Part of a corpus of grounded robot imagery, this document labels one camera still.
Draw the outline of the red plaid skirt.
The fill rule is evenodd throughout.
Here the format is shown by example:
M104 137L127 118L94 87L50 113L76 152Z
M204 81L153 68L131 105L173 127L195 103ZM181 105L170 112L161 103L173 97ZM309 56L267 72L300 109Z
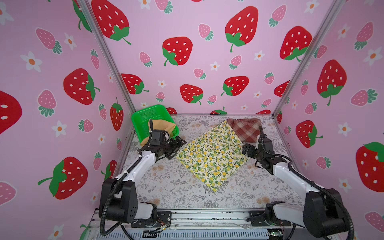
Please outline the red plaid skirt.
M260 119L227 119L227 123L243 143L256 143L262 122Z

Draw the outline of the yellow lemon print skirt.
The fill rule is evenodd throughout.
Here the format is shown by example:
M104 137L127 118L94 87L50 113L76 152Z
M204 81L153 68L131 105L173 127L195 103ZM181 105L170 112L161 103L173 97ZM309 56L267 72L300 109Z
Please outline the yellow lemon print skirt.
M242 154L243 143L227 121L187 144L177 159L195 177L214 192L242 167L248 158Z

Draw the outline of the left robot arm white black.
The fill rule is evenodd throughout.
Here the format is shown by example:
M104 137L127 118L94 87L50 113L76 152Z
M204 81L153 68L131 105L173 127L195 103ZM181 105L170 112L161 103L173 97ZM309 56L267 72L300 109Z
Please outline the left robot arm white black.
M150 119L148 125L150 135L137 150L138 159L114 179L103 182L99 206L101 236L107 236L117 227L127 233L124 225L134 222L155 227L151 234L170 224L159 217L156 204L139 202L136 184L156 162L175 157L186 141L171 134L174 129L171 122Z

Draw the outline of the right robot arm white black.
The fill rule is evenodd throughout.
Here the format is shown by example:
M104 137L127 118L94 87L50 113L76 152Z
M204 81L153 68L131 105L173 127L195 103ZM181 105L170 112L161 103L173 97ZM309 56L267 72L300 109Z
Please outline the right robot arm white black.
M275 201L266 205L258 216L248 217L249 222L276 224L280 221L305 228L313 237L325 240L339 233L347 233L347 239L355 236L352 217L343 204L340 193L326 189L299 173L293 161L284 155L276 154L273 142L264 134L262 127L257 146L245 144L242 153L256 160L256 167L268 171L289 185L304 201L299 208Z

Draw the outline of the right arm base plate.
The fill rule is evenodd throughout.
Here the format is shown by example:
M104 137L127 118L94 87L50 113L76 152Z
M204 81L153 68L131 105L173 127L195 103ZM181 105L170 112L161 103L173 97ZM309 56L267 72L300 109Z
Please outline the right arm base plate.
M290 227L291 222L268 218L265 211L249 211L250 216L246 219L253 227Z

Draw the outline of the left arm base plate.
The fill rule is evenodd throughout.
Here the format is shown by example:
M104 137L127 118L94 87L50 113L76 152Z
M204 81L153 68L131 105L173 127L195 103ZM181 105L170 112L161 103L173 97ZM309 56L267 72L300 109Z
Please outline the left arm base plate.
M172 212L157 212L149 219L138 219L131 223L131 228L160 228L162 226L169 227L172 220Z

